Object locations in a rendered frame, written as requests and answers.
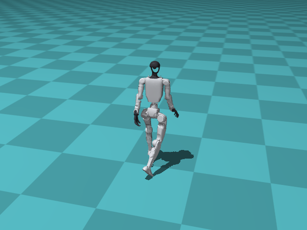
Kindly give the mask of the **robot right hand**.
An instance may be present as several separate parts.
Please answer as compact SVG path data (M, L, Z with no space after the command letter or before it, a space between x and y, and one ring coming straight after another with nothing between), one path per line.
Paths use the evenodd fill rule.
M175 114L174 115L178 118L179 114L177 113L176 109L173 108L172 112L175 112L176 115Z

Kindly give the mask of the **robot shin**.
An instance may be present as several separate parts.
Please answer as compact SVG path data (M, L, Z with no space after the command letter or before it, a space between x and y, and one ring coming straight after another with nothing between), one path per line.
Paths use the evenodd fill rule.
M155 147L151 147L150 154L149 154L149 160L148 160L148 163L147 163L147 167L149 169L151 169L151 166L152 166L154 160L156 159L156 157L157 157L157 155L160 151L160 148L161 148L161 142L160 141L157 141Z
M145 132L146 132L146 140L147 140L147 143L148 143L148 149L150 151L151 147L152 147L152 133L147 134L147 128L145 129Z

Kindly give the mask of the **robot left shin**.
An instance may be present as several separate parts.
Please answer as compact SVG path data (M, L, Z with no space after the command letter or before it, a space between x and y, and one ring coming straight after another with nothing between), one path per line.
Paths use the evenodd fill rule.
M152 147L152 133L147 134L147 128L145 129L145 132L146 132L146 140L147 140L147 143L148 143L148 149L150 151L151 147Z

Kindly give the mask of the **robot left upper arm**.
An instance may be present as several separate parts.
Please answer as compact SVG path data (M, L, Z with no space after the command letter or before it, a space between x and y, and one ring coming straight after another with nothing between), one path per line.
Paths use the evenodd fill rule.
M142 99L143 98L143 89L144 89L144 84L145 84L145 79L146 78L141 78L139 80L139 86L138 86L138 99Z

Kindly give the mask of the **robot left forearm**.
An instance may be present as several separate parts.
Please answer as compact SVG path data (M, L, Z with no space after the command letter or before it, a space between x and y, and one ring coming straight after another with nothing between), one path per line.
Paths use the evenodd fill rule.
M136 94L136 101L135 102L136 102L136 104L135 104L135 109L134 110L137 110L137 114L138 114L139 110L140 110L140 105L141 105L141 100L138 100L138 94Z

